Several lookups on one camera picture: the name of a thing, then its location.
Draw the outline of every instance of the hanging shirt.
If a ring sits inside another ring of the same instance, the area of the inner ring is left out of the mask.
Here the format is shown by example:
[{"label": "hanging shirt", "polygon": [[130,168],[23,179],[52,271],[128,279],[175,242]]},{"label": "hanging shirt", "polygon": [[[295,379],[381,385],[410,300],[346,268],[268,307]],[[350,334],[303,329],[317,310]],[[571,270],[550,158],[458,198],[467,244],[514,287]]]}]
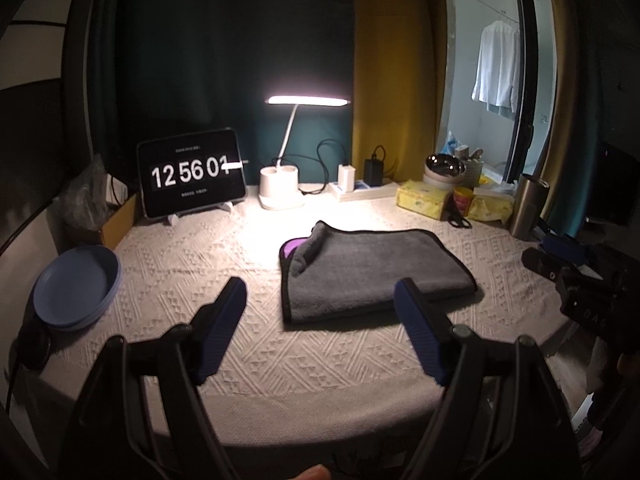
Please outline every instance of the hanging shirt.
[{"label": "hanging shirt", "polygon": [[520,31],[505,22],[493,22],[482,31],[474,101],[488,108],[515,113],[520,91]]}]

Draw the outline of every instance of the gray towel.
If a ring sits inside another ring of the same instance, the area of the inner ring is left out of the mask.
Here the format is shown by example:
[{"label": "gray towel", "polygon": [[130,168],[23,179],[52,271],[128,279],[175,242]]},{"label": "gray towel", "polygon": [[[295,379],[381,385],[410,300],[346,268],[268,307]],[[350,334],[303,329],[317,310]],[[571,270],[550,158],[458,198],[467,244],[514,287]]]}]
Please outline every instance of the gray towel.
[{"label": "gray towel", "polygon": [[429,231],[346,232],[318,222],[298,243],[280,249],[285,322],[392,308],[403,278],[412,278],[428,300],[478,290],[469,270]]}]

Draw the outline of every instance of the desk lamp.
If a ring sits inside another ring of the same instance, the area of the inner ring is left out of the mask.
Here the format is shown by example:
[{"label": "desk lamp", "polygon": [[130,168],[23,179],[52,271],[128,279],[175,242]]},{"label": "desk lamp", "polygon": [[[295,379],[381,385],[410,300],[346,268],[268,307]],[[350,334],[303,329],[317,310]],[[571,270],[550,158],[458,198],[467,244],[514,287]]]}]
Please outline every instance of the desk lamp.
[{"label": "desk lamp", "polygon": [[344,106],[349,104],[346,99],[331,97],[310,97],[297,95],[276,95],[267,100],[271,105],[293,105],[289,117],[289,124],[284,134],[282,147],[275,166],[267,166],[260,170],[260,191],[258,197],[260,205],[265,209],[278,211],[281,209],[293,209],[304,204],[302,193],[298,189],[298,168],[295,166],[283,166],[281,164],[284,151],[289,142],[293,119],[300,105],[315,106]]}]

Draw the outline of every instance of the metal cup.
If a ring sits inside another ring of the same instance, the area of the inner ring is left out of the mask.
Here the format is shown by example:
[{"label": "metal cup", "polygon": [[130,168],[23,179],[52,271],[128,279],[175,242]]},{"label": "metal cup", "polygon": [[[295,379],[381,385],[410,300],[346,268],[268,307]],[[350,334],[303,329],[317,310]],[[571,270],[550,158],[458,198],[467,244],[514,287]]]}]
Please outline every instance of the metal cup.
[{"label": "metal cup", "polygon": [[549,184],[532,175],[522,174],[509,224],[511,236],[518,240],[529,240],[533,229],[538,224],[548,195]]}]

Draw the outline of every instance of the white textured tablecloth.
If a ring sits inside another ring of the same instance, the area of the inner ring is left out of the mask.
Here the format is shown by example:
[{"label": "white textured tablecloth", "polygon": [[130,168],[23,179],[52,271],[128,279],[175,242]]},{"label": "white textured tablecloth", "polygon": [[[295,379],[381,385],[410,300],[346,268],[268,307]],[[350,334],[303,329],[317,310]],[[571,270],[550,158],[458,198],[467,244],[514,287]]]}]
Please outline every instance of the white textured tablecloth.
[{"label": "white textured tablecloth", "polygon": [[[284,329],[278,250],[290,238],[308,236],[318,220],[343,230],[434,232],[482,291],[449,317],[482,336],[513,341],[529,333],[542,343],[566,322],[552,283],[520,263],[529,244],[504,229],[477,222],[471,230],[454,229],[397,208],[392,198],[338,204],[322,194],[308,196],[299,209],[266,211],[251,189],[231,213],[213,210],[185,216],[174,227],[133,228],[116,251],[123,267],[116,300],[98,323],[52,356],[39,380],[76,398],[108,337],[160,336],[189,322],[229,276],[240,276],[249,291],[246,311],[219,373],[200,388],[223,444],[326,442],[423,416],[440,389],[423,375],[401,325],[350,330],[360,323],[352,320],[340,331]],[[165,433],[158,388],[150,386],[154,427]]]}]

